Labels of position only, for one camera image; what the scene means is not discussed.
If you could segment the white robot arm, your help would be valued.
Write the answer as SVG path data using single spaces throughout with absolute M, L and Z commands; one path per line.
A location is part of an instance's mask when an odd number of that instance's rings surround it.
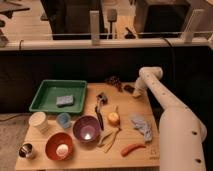
M 150 89 L 164 109 L 159 122 L 159 171 L 207 171 L 202 143 L 207 128 L 196 114 L 160 79 L 161 67 L 142 67 L 134 95 Z

